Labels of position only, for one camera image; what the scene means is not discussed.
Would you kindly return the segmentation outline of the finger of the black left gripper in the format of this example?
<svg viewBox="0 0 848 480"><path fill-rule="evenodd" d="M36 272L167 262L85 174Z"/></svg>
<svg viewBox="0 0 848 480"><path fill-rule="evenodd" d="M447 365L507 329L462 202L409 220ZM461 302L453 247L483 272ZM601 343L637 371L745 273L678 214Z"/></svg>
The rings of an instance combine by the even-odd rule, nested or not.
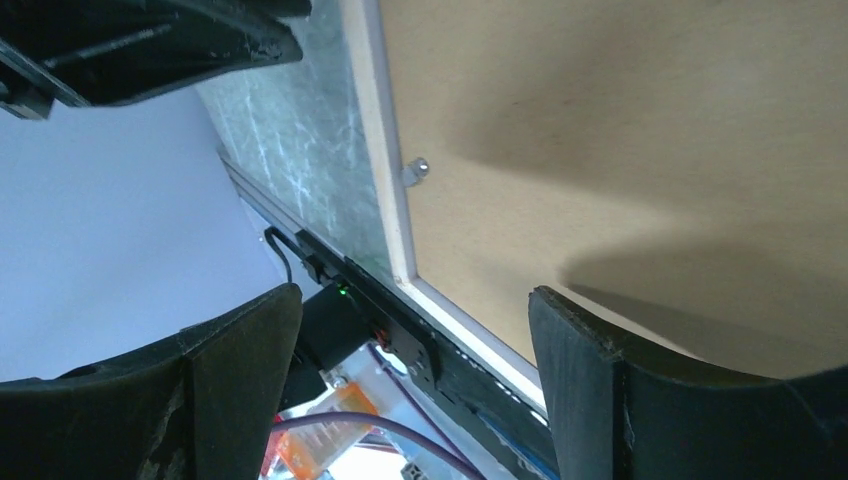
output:
<svg viewBox="0 0 848 480"><path fill-rule="evenodd" d="M45 120L52 106L121 107L217 76L298 62L288 20L309 1L7 0L1 107Z"/></svg>

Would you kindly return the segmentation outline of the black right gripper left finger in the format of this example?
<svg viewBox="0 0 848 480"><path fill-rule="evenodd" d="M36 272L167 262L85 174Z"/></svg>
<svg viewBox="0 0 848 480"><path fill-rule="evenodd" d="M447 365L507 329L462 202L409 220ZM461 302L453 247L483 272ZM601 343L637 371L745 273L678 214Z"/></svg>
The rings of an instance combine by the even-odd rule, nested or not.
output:
<svg viewBox="0 0 848 480"><path fill-rule="evenodd" d="M255 479L301 326L280 285L58 378L1 386L5 479Z"/></svg>

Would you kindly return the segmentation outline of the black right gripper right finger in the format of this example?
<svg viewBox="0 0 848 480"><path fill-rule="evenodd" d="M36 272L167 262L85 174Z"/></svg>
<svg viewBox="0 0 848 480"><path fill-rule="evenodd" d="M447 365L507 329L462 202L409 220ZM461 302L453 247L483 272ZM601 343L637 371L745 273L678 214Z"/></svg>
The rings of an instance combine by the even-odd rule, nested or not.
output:
<svg viewBox="0 0 848 480"><path fill-rule="evenodd" d="M677 353L547 287L528 318L564 479L843 479L847 370L773 379Z"/></svg>

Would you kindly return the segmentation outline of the brown backing board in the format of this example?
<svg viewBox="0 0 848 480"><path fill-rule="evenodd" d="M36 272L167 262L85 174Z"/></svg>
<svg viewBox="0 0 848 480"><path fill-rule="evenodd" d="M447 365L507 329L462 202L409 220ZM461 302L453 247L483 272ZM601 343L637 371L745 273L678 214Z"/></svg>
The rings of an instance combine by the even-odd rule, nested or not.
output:
<svg viewBox="0 0 848 480"><path fill-rule="evenodd" d="M547 285L728 368L847 361L843 1L383 1L419 276L523 355Z"/></svg>

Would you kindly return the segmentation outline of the white wooden picture frame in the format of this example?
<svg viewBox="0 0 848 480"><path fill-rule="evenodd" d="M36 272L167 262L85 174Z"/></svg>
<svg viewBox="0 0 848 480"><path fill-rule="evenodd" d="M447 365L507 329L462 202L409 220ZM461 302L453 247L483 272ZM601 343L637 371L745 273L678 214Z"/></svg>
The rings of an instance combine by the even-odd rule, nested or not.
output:
<svg viewBox="0 0 848 480"><path fill-rule="evenodd" d="M420 277L379 3L342 1L340 10L393 284L501 386L545 419L536 367Z"/></svg>

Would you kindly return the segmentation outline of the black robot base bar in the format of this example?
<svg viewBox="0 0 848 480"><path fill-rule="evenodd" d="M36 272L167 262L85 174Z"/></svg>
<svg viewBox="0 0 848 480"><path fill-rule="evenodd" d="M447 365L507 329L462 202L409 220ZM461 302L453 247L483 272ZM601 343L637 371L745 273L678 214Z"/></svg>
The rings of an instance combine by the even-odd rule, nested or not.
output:
<svg viewBox="0 0 848 480"><path fill-rule="evenodd" d="M518 479L559 476L545 420L518 394L463 352L418 312L347 257L308 232L290 239L264 230L268 246L293 277L285 253L294 253L320 285L306 300L304 317L281 398L293 407L313 399L319 372L327 372L362 346L380 347L407 369L412 384L469 433Z"/></svg>

